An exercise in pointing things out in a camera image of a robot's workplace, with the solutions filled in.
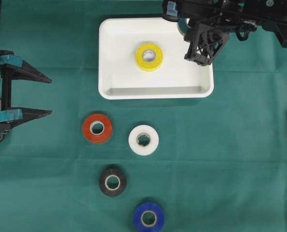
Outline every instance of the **white tape roll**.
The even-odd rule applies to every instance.
[[[141,145],[139,137],[145,135],[149,142],[147,145]],[[132,129],[129,133],[129,146],[136,154],[147,156],[152,154],[158,147],[158,133],[148,125],[140,125]]]

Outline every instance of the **screw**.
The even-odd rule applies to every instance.
[[[274,1],[273,0],[267,0],[266,6],[271,7],[273,5],[274,5]]]

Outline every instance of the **yellow tape roll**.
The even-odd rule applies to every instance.
[[[163,61],[163,52],[154,43],[142,44],[136,50],[136,63],[144,71],[154,71],[160,67]]]

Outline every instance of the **tape roll center hole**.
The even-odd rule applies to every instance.
[[[156,53],[152,50],[146,50],[143,52],[143,59],[146,62],[152,62],[157,57]]]
[[[105,186],[110,191],[114,191],[120,186],[120,179],[116,175],[110,175],[105,180]]]
[[[101,121],[94,121],[90,125],[90,131],[92,134],[100,135],[104,132],[104,124]]]
[[[146,227],[152,227],[157,222],[157,215],[150,210],[144,211],[142,214],[142,224]]]
[[[137,144],[139,146],[145,147],[150,143],[150,136],[147,133],[140,133],[137,136]]]

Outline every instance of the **white tray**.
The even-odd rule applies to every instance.
[[[153,72],[141,70],[136,49],[155,43],[163,63]],[[176,23],[162,18],[107,19],[100,25],[99,92],[106,99],[203,98],[214,88],[212,65],[184,60],[189,43]]]

